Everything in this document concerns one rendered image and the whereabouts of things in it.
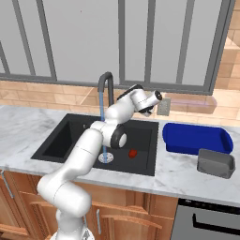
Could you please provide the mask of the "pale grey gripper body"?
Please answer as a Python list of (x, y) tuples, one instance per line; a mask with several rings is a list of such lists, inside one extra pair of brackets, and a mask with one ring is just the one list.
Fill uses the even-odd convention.
[(149, 107), (139, 110), (139, 113), (145, 117), (149, 117), (153, 113), (153, 109), (154, 109), (153, 106), (149, 106)]

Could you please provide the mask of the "black kitchen sink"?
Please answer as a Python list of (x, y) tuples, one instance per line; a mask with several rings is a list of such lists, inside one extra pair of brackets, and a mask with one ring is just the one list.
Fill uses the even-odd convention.
[[(99, 116), (68, 113), (36, 153), (31, 156), (31, 159), (64, 163), (83, 132), (99, 119)], [(127, 134), (127, 143), (120, 149), (107, 148), (107, 152), (113, 154), (113, 161), (105, 164), (97, 159), (94, 167), (102, 170), (154, 176), (158, 122), (129, 120), (124, 124), (124, 129)], [(137, 150), (135, 158), (128, 156), (131, 148)]]

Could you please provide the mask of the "dark grey sink faucet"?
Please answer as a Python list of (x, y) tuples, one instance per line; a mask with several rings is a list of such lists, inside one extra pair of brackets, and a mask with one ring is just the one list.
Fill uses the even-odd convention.
[(105, 85), (108, 85), (108, 100), (109, 105), (114, 104), (114, 97), (113, 97), (113, 75), (111, 72), (107, 71), (103, 73), (99, 77), (98, 85), (97, 85), (97, 91), (99, 93), (103, 93), (105, 89)]

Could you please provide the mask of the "blue tray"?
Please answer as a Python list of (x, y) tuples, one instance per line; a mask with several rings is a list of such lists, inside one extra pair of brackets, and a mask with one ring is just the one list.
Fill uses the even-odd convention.
[(233, 150), (233, 140), (222, 127), (168, 123), (163, 127), (162, 137), (168, 152), (198, 156), (200, 149), (224, 154)]

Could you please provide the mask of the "silver sink drain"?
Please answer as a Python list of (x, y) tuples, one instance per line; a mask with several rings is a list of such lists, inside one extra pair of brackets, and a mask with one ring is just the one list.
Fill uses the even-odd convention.
[(101, 163), (110, 163), (113, 161), (113, 154), (112, 153), (101, 153), (99, 156), (98, 156), (98, 160), (101, 162)]

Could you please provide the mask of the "blue water stream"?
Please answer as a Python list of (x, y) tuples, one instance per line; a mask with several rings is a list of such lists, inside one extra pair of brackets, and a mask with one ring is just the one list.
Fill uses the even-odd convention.
[[(103, 92), (99, 92), (99, 110), (100, 110), (100, 119), (105, 121), (104, 118), (104, 106), (103, 106)], [(103, 145), (103, 160), (104, 163), (107, 163), (107, 148)]]

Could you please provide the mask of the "grey framed window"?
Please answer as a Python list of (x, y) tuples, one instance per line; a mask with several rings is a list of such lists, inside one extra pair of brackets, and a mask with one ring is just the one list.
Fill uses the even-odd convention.
[(0, 0), (0, 80), (212, 94), (235, 0)]

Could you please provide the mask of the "grey rectangular container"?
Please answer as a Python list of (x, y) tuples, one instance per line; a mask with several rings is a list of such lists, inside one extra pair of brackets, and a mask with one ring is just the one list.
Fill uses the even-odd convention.
[(235, 159), (230, 154), (200, 149), (197, 170), (201, 173), (230, 179), (235, 171)]

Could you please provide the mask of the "wooden cupboard door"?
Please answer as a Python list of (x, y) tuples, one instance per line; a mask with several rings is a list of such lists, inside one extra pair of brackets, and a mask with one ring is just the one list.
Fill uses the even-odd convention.
[(40, 176), (5, 171), (5, 177), (14, 195), (13, 207), (17, 218), (31, 240), (49, 240), (57, 231), (56, 208), (38, 194)]
[(171, 240), (177, 198), (90, 184), (82, 187), (92, 196), (86, 220), (96, 240)]

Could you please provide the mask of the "grey dishwasher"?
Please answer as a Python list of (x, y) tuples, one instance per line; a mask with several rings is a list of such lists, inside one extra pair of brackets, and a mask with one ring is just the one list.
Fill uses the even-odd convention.
[(240, 240), (240, 235), (194, 228), (193, 214), (199, 222), (240, 230), (239, 207), (179, 199), (171, 240)]

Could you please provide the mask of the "grey wall outlet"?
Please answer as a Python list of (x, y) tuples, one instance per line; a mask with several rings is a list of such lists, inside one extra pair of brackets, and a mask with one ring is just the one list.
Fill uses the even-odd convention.
[(170, 108), (171, 108), (171, 99), (169, 97), (165, 97), (157, 105), (157, 115), (168, 116), (170, 114)]

